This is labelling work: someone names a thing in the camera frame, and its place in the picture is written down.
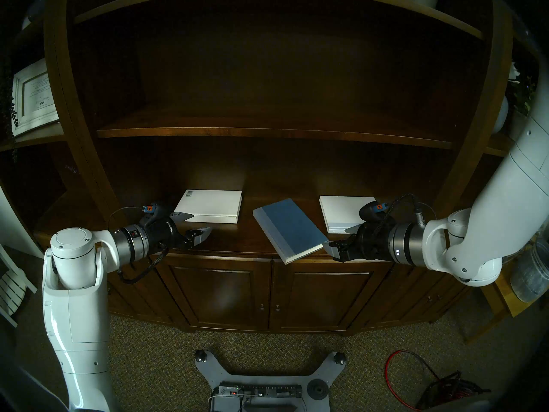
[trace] knob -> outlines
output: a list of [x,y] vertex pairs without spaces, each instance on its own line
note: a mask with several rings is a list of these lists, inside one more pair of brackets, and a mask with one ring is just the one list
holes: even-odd
[[205,362],[207,357],[208,357],[208,355],[206,354],[206,352],[204,350],[196,350],[194,352],[194,360],[196,360],[199,363],[200,362]]
[[334,363],[336,365],[344,365],[347,361],[344,353],[337,352],[334,354]]

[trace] red cable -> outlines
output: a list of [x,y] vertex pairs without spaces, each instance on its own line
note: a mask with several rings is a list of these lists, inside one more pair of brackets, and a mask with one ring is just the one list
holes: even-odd
[[387,362],[385,363],[385,382],[387,383],[387,387],[389,388],[389,390],[391,391],[392,395],[395,396],[395,398],[400,402],[402,403],[404,406],[406,406],[407,408],[410,408],[412,410],[418,410],[418,411],[421,411],[422,409],[417,409],[417,408],[414,408],[413,406],[410,406],[409,404],[407,404],[404,400],[402,400],[398,394],[395,393],[395,391],[392,389],[391,387],[391,384],[389,383],[389,378],[387,377],[387,369],[389,368],[389,362],[391,361],[391,359],[399,354],[399,353],[402,353],[403,351],[405,351],[406,353],[411,353],[413,354],[414,356],[416,356],[417,358],[419,358],[423,364],[425,364],[427,366],[427,368],[431,371],[431,373],[435,376],[435,378],[440,381],[440,378],[437,377],[437,375],[435,374],[435,372],[433,372],[433,370],[429,367],[429,365],[427,365],[427,363],[425,362],[425,360],[423,360],[421,357],[419,357],[417,354],[415,353],[412,353],[411,351],[408,351],[408,350],[397,350],[395,351],[391,356],[389,356],[389,358],[387,359]]

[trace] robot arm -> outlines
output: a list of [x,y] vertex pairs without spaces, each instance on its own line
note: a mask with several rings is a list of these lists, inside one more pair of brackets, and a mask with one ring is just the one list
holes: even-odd
[[[395,261],[454,275],[463,284],[484,286],[500,274],[501,258],[524,246],[549,215],[549,65],[540,58],[536,103],[526,127],[473,207],[447,219],[397,224],[367,210],[358,232],[327,242],[328,254],[344,262],[357,258]],[[450,247],[446,247],[444,230]]]
[[[44,325],[63,370],[71,411],[120,410],[108,373],[107,273],[148,254],[189,249],[204,241],[209,227],[185,235],[177,231],[175,221],[190,217],[157,206],[139,224],[113,233],[73,227],[52,237],[44,256]],[[99,242],[102,246],[95,251]],[[119,274],[129,283],[139,278],[128,281]]]

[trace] picture frame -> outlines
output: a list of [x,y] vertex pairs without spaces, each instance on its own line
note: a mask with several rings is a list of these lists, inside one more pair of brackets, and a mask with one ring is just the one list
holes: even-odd
[[14,110],[18,125],[12,120],[12,133],[20,134],[59,120],[52,89],[49,86],[45,59],[27,66],[13,77]]

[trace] white chair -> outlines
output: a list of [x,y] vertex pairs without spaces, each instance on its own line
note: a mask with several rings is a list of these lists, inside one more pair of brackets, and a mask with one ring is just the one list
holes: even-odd
[[27,287],[33,293],[36,293],[36,287],[27,279],[25,272],[16,266],[2,245],[0,245],[0,257],[8,268],[0,278],[0,314],[17,327],[12,315],[21,305]]

